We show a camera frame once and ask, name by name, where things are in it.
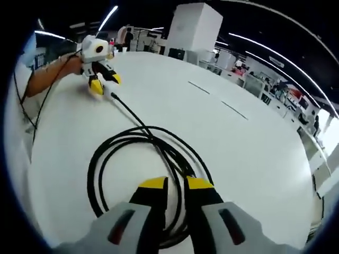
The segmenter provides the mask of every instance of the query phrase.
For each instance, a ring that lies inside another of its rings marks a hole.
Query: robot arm
[[[90,89],[99,95],[103,95],[103,85],[97,77],[100,72],[105,80],[121,83],[119,75],[113,70],[110,62],[107,60],[109,45],[105,40],[88,35],[82,42],[82,61],[84,74],[89,78],[88,85]]]

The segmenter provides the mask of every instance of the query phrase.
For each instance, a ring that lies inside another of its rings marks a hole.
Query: desk
[[[192,146],[224,201],[259,220],[273,241],[304,246],[312,218],[311,173],[297,133],[281,117],[241,87],[184,61],[127,52],[112,64],[123,81],[119,97],[146,124],[165,127]],[[61,80],[50,97],[28,178],[32,208],[52,246],[80,239],[95,220],[86,191],[88,164],[104,140],[134,126],[125,113],[90,97],[81,76]],[[104,172],[108,206],[128,201],[142,181],[163,175],[168,172],[151,145],[125,147]],[[167,222],[176,204],[172,183],[169,188]],[[191,239],[161,253],[193,253]]]

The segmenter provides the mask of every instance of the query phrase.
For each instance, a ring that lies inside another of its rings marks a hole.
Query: white wall
[[[213,51],[221,23],[222,16],[211,6],[204,4],[191,50]]]
[[[269,77],[273,78],[274,80],[281,79],[283,81],[287,81],[284,77],[280,76],[273,69],[267,67],[266,65],[261,64],[260,62],[251,57],[246,58],[245,65],[249,66],[249,70],[247,71],[248,73],[253,71],[255,75],[259,75],[261,72],[263,72]]]
[[[320,109],[319,109],[317,106],[313,105],[313,103],[310,101],[310,99],[309,99],[308,97],[304,96],[303,98],[304,98],[304,99],[307,101],[307,103],[308,103],[307,109],[304,110],[304,108],[301,108],[301,110],[303,111],[303,113],[304,113],[305,115],[312,115],[312,111],[314,111],[314,112],[315,112],[315,115],[317,115],[318,112],[320,111]]]
[[[339,182],[324,196],[324,218],[334,212],[336,202],[339,201]]]
[[[327,165],[331,171],[331,177],[325,180],[318,188],[320,196],[330,193],[332,188],[339,183],[339,144],[337,144],[332,154],[327,158]]]

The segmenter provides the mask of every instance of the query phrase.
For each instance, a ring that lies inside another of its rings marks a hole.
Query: coiled cable
[[[173,221],[170,223],[170,225],[164,229],[163,231],[163,237],[162,242],[160,243],[159,248],[165,249],[169,248],[171,246],[174,246],[180,242],[182,242],[185,238],[188,237],[188,231],[187,231],[187,223],[186,220],[182,222],[182,224],[172,233],[172,230],[174,229],[175,225],[178,222],[178,219],[180,217],[181,212],[181,206],[182,206],[182,189],[180,186],[179,178],[177,173],[179,173],[183,178],[186,176],[192,176],[195,177],[194,170],[190,163],[186,160],[186,158],[173,146],[168,144],[163,139],[157,137],[156,135],[153,135],[151,130],[157,130],[166,133],[167,135],[171,136],[175,140],[177,140],[179,143],[181,143],[185,148],[188,149],[189,152],[191,152],[194,157],[198,160],[202,168],[204,169],[207,178],[211,184],[213,184],[212,177],[203,162],[203,160],[200,158],[198,153],[190,147],[185,141],[183,141],[181,138],[179,138],[177,135],[173,134],[172,132],[168,131],[165,128],[156,127],[156,126],[146,126],[142,120],[115,94],[111,93],[111,96],[118,101],[139,123],[141,126],[131,128],[125,131],[120,132],[119,134],[107,139],[104,141],[94,152],[93,157],[90,161],[90,165],[88,167],[88,173],[87,173],[87,194],[88,199],[90,200],[91,207],[96,215],[96,217],[100,217],[103,214],[103,211],[101,210],[95,193],[94,188],[94,175],[95,170],[97,168],[98,160],[100,157],[108,150],[111,149],[111,151],[108,153],[108,155],[104,158],[99,171],[99,178],[98,178],[98,185],[99,185],[99,197],[102,203],[102,206],[104,210],[107,212],[109,210],[107,203],[105,201],[103,188],[102,188],[102,176],[104,172],[104,168],[108,162],[108,160],[111,158],[113,154],[115,154],[119,149],[133,143],[151,143],[156,150],[160,153],[160,155],[164,158],[166,161],[168,168],[171,171],[171,174],[173,176],[174,185],[176,187],[177,192],[177,205],[176,205],[176,211],[174,214]]]

